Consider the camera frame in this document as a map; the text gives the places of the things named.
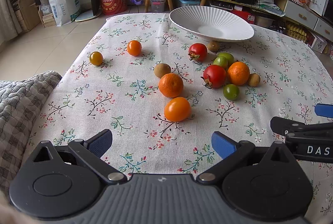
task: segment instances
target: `wooden cabinet leg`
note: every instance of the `wooden cabinet leg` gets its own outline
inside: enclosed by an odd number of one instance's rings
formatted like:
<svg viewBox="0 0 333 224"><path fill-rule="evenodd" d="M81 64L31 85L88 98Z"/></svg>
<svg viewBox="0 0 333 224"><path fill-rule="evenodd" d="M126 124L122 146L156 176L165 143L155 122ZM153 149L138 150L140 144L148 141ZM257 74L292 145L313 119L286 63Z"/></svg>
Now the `wooden cabinet leg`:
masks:
<svg viewBox="0 0 333 224"><path fill-rule="evenodd" d="M206 0L201 0L200 1L200 6L204 6L206 4Z"/></svg>
<svg viewBox="0 0 333 224"><path fill-rule="evenodd" d="M144 4L144 12L147 13L149 9L150 0L146 0Z"/></svg>
<svg viewBox="0 0 333 224"><path fill-rule="evenodd" d="M169 4L170 12L171 12L174 9L174 6L172 5L172 0L168 0L168 4Z"/></svg>

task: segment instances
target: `gray checkered cushion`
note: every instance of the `gray checkered cushion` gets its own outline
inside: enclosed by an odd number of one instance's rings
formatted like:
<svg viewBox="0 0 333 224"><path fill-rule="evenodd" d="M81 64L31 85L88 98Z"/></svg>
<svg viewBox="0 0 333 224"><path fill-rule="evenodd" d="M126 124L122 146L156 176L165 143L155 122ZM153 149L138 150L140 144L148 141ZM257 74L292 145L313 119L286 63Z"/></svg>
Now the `gray checkered cushion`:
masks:
<svg viewBox="0 0 333 224"><path fill-rule="evenodd" d="M48 71L23 81L0 81L0 190L6 195L36 116L60 80Z"/></svg>

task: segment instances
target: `floral tablecloth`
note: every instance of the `floral tablecloth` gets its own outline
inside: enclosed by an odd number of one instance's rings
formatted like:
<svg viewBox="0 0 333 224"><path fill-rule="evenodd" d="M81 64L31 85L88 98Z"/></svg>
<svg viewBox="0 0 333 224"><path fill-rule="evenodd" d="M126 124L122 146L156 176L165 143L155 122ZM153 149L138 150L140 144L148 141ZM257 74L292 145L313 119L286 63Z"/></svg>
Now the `floral tablecloth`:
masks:
<svg viewBox="0 0 333 224"><path fill-rule="evenodd" d="M24 159L41 140L66 145L111 129L113 145L102 159L119 171L132 173L192 173L194 176L221 158L211 147L218 130L236 141L270 146L282 139L269 123L273 116L310 123L326 123L314 113L317 103L333 103L333 83L312 50L300 41L253 25L252 39L221 43L227 51L261 76L257 88L240 87L231 102L222 88L209 90L200 76L212 63L191 62L188 48L202 42L173 25L167 14L130 14L111 17L82 50L55 88L31 132ZM142 44L142 55L130 56L130 40ZM89 54L100 51L96 67ZM181 96L192 105L191 118L174 123L163 116L170 101L158 91L154 66L167 63L184 81ZM316 220L333 211L332 164L300 161L313 185L307 212Z"/></svg>

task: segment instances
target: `white logo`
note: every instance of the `white logo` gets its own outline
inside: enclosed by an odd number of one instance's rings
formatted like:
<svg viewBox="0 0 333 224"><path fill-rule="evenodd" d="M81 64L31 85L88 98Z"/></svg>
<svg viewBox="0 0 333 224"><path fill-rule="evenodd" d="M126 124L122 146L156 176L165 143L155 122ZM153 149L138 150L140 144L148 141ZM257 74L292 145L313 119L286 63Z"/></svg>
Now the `white logo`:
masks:
<svg viewBox="0 0 333 224"><path fill-rule="evenodd" d="M167 179L166 179L166 177L161 177L161 178L158 178L158 180L159 180L161 183L163 183L163 182L165 182Z"/></svg>

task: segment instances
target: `curtain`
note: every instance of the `curtain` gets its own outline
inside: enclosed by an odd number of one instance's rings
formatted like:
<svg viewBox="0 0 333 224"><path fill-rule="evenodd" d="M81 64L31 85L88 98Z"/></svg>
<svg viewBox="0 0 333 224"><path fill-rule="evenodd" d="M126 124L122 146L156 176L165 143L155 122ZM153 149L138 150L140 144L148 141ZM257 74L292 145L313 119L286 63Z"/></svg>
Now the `curtain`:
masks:
<svg viewBox="0 0 333 224"><path fill-rule="evenodd" d="M11 40L22 32L10 0L0 0L0 34L5 41Z"/></svg>

